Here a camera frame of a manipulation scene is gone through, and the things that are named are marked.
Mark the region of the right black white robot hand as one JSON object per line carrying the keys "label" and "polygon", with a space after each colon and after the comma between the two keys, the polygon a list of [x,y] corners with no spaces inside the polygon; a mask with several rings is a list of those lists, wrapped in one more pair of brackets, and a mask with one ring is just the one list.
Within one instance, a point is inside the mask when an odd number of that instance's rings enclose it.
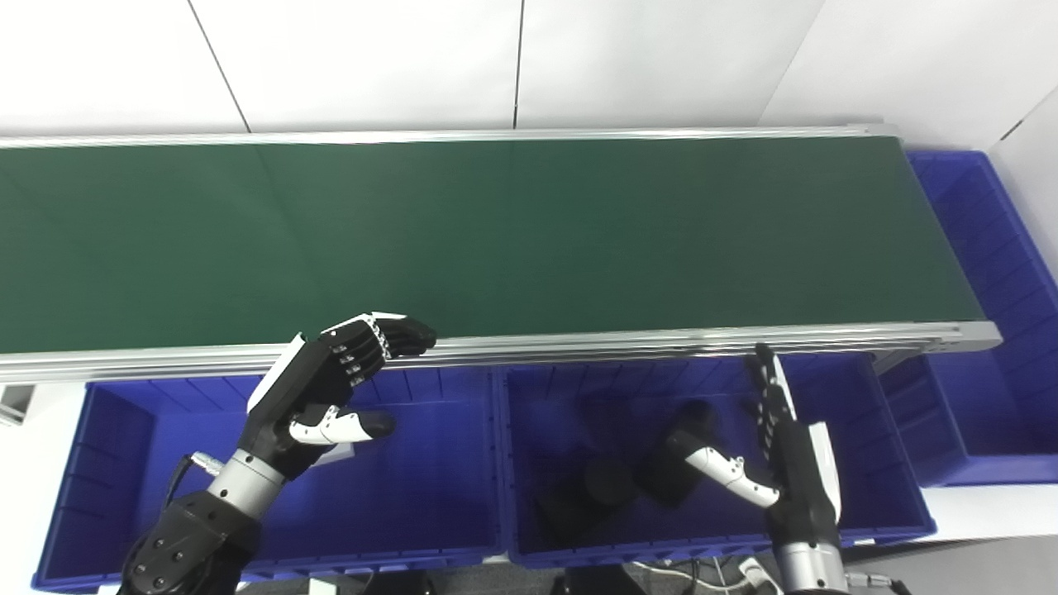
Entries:
{"label": "right black white robot hand", "polygon": [[759,393],[755,429],[766,469],[751,472],[744,457],[726,455],[690,431],[673,430],[665,444],[704,477],[762,509],[776,549],[838,547],[840,479],[827,425],[798,418],[785,369],[770,345],[755,344],[744,362]]}

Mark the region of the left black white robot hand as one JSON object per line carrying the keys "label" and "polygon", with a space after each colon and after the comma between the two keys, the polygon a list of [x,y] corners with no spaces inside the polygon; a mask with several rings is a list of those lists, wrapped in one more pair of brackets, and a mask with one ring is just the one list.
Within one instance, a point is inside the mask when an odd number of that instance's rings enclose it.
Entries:
{"label": "left black white robot hand", "polygon": [[391,436],[393,414],[355,411],[355,387],[389,361],[418,357],[437,333],[408,315],[368,312],[329,327],[315,338],[294,337],[248,402],[235,459],[264,464],[293,481],[331,447]]}

